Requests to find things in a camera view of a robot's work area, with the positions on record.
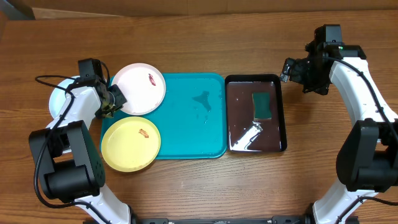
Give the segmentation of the pink plate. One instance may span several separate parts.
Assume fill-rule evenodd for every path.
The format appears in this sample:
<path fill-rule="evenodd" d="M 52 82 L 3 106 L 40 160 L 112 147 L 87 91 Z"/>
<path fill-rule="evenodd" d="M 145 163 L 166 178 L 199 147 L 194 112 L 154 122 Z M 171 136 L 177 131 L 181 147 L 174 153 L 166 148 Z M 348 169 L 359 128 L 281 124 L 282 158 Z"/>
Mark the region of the pink plate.
<path fill-rule="evenodd" d="M 144 115 L 154 111 L 166 92 L 161 72 L 146 63 L 133 63 L 122 68 L 112 80 L 127 99 L 121 111 L 129 115 Z"/>

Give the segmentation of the yellow plate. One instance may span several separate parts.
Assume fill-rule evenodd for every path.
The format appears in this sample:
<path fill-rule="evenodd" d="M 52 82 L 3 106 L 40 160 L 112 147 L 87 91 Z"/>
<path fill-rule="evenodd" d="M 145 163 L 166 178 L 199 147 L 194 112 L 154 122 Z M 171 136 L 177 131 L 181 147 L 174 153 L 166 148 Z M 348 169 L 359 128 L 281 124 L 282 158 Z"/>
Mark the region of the yellow plate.
<path fill-rule="evenodd" d="M 120 172 L 139 171 L 151 164 L 160 151 L 161 137 L 148 119 L 120 119 L 105 132 L 101 142 L 104 161 Z"/>

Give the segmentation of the light blue plate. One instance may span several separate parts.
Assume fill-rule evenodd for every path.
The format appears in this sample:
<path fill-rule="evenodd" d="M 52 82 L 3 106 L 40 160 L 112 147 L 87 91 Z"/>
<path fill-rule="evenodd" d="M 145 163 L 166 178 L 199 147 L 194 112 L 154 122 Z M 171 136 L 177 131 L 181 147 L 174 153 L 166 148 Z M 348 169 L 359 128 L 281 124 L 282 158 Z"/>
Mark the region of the light blue plate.
<path fill-rule="evenodd" d="M 62 88 L 67 88 L 68 85 L 72 84 L 73 80 L 71 79 L 64 79 L 62 82 L 58 84 L 58 86 Z M 58 88 L 55 88 L 53 92 L 50 95 L 49 99 L 49 111 L 50 115 L 52 118 L 56 118 L 57 115 L 59 114 L 60 110 L 62 109 L 62 106 L 65 102 L 65 92 L 63 90 L 60 90 Z"/>

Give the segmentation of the green scrub sponge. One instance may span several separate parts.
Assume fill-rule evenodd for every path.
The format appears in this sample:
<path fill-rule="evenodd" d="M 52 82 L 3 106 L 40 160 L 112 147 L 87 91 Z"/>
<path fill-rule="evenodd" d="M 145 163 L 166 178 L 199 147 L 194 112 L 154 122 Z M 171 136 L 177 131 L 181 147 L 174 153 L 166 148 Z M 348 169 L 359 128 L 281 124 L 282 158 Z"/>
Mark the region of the green scrub sponge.
<path fill-rule="evenodd" d="M 252 94 L 254 105 L 254 119 L 263 120 L 271 119 L 272 113 L 270 109 L 270 95 L 267 92 L 254 92 Z"/>

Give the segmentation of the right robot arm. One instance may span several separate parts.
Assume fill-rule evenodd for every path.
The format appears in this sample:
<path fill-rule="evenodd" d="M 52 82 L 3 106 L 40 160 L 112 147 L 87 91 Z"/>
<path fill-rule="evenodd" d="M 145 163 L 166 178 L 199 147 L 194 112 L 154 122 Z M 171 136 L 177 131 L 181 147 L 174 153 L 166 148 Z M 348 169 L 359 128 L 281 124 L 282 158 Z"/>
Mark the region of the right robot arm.
<path fill-rule="evenodd" d="M 329 45 L 287 58 L 280 79 L 302 84 L 306 93 L 336 86 L 352 124 L 336 157 L 337 179 L 309 208 L 306 222 L 357 223 L 351 214 L 368 200 L 395 206 L 377 195 L 397 185 L 397 114 L 377 89 L 361 47 Z"/>

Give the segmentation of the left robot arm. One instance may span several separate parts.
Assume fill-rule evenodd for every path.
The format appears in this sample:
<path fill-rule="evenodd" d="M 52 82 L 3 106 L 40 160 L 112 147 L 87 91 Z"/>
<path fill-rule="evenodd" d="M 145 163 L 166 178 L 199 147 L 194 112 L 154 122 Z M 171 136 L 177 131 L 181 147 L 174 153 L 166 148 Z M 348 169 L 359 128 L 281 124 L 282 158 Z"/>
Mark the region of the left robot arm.
<path fill-rule="evenodd" d="M 48 208 L 79 207 L 97 223 L 135 223 L 130 206 L 106 185 L 104 165 L 89 133 L 103 106 L 119 109 L 120 95 L 101 82 L 75 81 L 64 90 L 58 115 L 29 136 L 37 198 Z"/>

